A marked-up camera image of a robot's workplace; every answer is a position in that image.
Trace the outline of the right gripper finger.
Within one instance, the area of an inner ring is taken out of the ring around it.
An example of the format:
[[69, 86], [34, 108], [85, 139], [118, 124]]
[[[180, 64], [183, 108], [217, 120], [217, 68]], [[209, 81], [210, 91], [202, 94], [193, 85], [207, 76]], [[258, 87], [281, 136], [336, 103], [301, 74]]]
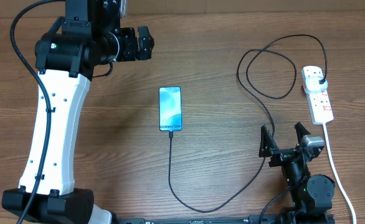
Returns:
[[266, 125], [261, 127], [260, 149], [258, 152], [259, 157], [271, 157], [278, 150], [278, 146], [267, 129]]
[[296, 130], [298, 143], [301, 143], [301, 140], [303, 139], [304, 136], [310, 135], [310, 132], [300, 122], [297, 122], [297, 124], [294, 125], [294, 127]]

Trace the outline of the Samsung Galaxy smartphone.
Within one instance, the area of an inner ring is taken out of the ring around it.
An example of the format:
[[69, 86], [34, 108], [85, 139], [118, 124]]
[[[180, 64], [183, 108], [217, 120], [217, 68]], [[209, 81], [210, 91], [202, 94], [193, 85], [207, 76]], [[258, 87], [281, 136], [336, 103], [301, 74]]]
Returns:
[[181, 131], [183, 129], [181, 88], [179, 86], [159, 89], [159, 130]]

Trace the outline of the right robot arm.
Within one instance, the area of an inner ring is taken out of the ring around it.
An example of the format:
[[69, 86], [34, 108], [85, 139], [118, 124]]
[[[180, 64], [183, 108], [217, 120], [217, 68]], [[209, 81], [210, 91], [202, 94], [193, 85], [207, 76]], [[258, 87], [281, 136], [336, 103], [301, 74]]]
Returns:
[[[328, 210], [332, 208], [335, 181], [327, 175], [311, 175], [307, 163], [317, 158], [325, 147], [320, 136], [308, 132], [301, 123], [295, 125], [298, 143], [294, 148], [280, 149], [266, 126], [261, 127], [259, 156], [270, 158], [270, 167], [280, 167], [288, 188], [263, 208], [254, 223], [334, 223]], [[268, 207], [286, 194], [292, 207], [283, 208], [277, 215], [266, 215]]]

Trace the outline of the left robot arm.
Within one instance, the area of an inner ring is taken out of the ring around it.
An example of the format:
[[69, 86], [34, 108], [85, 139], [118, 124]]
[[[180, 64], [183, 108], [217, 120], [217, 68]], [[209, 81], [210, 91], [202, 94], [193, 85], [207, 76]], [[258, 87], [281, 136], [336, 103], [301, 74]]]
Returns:
[[116, 223], [97, 206], [89, 189], [75, 187], [74, 151], [78, 124], [94, 68], [148, 60], [154, 47], [146, 26], [121, 27], [127, 3], [67, 1], [65, 15], [37, 41], [37, 116], [31, 149], [19, 185], [5, 190], [3, 209], [34, 223]]

